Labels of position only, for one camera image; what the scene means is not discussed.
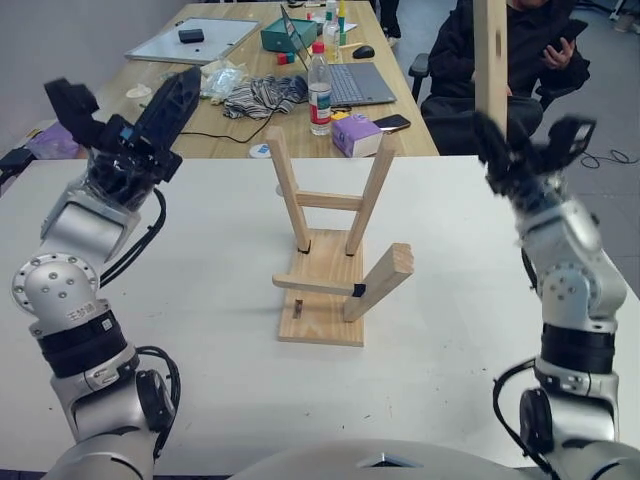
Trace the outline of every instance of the purple box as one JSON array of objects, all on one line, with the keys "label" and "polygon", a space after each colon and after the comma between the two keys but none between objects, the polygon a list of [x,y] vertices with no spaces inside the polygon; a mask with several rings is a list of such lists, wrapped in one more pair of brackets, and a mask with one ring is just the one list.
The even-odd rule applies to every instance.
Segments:
[{"label": "purple box", "polygon": [[364,115],[356,114],[333,122],[332,137],[347,157],[368,157],[378,151],[382,130]]}]

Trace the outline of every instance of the black jacket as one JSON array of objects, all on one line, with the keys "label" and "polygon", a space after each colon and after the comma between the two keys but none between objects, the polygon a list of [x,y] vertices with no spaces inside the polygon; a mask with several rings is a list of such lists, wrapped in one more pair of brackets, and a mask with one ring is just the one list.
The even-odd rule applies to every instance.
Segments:
[{"label": "black jacket", "polygon": [[[580,88],[589,78],[589,61],[576,49],[564,70],[547,68],[544,48],[560,36],[573,7],[570,0],[550,0],[525,12],[507,7],[509,87],[514,95],[531,96],[537,80],[551,88]],[[471,75],[475,70],[473,46],[473,1],[461,0],[440,28],[429,55],[431,93],[437,96],[474,96]]]}]

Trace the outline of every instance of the water bottle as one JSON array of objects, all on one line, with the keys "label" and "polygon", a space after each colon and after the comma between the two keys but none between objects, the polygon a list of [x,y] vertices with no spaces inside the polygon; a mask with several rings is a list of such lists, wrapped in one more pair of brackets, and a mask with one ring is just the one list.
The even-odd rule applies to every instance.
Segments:
[{"label": "water bottle", "polygon": [[322,28],[325,57],[329,63],[340,63],[340,25],[338,17],[327,8],[327,18]]},{"label": "water bottle", "polygon": [[313,57],[309,67],[309,106],[311,133],[328,135],[331,122],[331,74],[324,57],[324,43],[314,42]]},{"label": "water bottle", "polygon": [[337,0],[327,0],[326,10],[327,14],[331,13],[331,20],[338,21],[338,2]]}]

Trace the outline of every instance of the hand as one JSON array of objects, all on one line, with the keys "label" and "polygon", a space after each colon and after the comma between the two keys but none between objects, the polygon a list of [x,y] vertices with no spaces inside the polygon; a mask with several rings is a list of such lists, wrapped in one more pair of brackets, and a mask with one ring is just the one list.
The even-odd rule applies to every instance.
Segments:
[{"label": "hand", "polygon": [[564,70],[569,65],[573,52],[576,49],[576,41],[567,42],[565,38],[560,39],[562,51],[558,52],[551,45],[544,49],[544,64],[551,70]]}]

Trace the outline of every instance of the smartphone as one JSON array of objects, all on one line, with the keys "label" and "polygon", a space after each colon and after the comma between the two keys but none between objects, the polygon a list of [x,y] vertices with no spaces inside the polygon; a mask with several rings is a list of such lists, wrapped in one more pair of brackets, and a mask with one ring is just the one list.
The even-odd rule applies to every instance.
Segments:
[{"label": "smartphone", "polygon": [[562,43],[560,42],[561,38],[564,38],[567,42],[573,42],[578,35],[580,35],[585,28],[587,28],[589,24],[587,22],[583,22],[582,20],[577,20],[572,18],[569,20],[569,24],[564,27],[558,38],[556,38],[550,45],[556,49],[557,52],[562,51]]},{"label": "smartphone", "polygon": [[374,121],[378,128],[385,133],[393,133],[403,128],[409,128],[411,122],[404,118],[402,115],[391,115]]}]

